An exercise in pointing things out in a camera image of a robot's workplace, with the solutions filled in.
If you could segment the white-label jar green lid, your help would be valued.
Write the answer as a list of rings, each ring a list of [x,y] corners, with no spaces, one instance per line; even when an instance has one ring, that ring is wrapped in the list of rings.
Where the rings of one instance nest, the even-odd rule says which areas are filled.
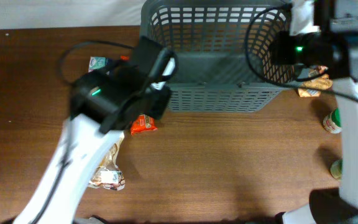
[[[323,127],[332,134],[339,134],[342,131],[339,109],[336,108],[323,119]]]

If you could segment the Kleenex tissue multipack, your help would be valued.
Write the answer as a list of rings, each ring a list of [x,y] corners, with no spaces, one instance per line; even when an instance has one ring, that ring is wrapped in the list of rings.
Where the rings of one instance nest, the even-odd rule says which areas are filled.
[[[110,58],[106,57],[90,57],[88,71],[92,72],[93,70],[103,68],[111,63]]]

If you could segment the spaghetti pasta packet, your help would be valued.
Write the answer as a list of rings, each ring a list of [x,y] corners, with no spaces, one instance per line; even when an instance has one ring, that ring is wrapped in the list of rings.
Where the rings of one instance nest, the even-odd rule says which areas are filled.
[[[147,116],[146,114],[141,114],[132,124],[130,128],[131,135],[143,133],[146,131],[155,131],[158,128],[155,125],[155,120]]]

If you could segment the yellow seasoning jar green lid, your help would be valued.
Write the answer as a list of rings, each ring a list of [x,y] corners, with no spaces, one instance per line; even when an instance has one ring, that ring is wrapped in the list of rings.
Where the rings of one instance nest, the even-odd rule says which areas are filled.
[[[330,173],[336,180],[341,180],[342,177],[342,159],[338,159],[331,164]]]

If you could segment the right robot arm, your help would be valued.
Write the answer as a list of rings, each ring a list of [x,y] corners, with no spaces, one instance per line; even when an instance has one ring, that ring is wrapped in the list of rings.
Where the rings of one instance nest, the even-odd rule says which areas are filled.
[[[342,126],[338,187],[311,191],[282,223],[358,223],[358,1],[291,1],[290,28],[270,46],[275,65],[324,65]]]

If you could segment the orange snack bag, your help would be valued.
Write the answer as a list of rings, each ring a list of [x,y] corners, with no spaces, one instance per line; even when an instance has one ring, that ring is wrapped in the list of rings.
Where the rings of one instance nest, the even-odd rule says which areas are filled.
[[[321,73],[325,72],[328,68],[325,66],[317,66],[316,68],[309,68],[308,71],[308,78],[320,75]],[[333,81],[329,79],[329,75],[325,74],[319,78],[315,78],[310,81],[303,82],[301,86],[303,87],[310,87],[310,88],[317,88],[322,90],[327,90],[331,88],[333,85]],[[317,90],[310,90],[310,89],[298,89],[298,95],[301,98],[308,98],[308,97],[319,97],[321,94],[320,91]]]

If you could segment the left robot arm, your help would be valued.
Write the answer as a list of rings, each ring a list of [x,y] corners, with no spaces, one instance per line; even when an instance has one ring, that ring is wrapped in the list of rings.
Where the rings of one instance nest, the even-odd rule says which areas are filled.
[[[113,60],[69,83],[68,119],[57,149],[13,223],[73,223],[88,182],[123,132],[142,114],[163,116],[178,57],[146,37],[131,51],[128,60]]]

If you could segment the grey plastic shopping basket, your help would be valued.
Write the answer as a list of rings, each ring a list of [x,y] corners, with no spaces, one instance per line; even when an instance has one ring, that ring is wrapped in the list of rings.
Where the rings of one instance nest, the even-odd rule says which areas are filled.
[[[177,54],[170,110],[251,113],[298,74],[268,50],[290,20],[282,1],[147,0],[140,34]]]

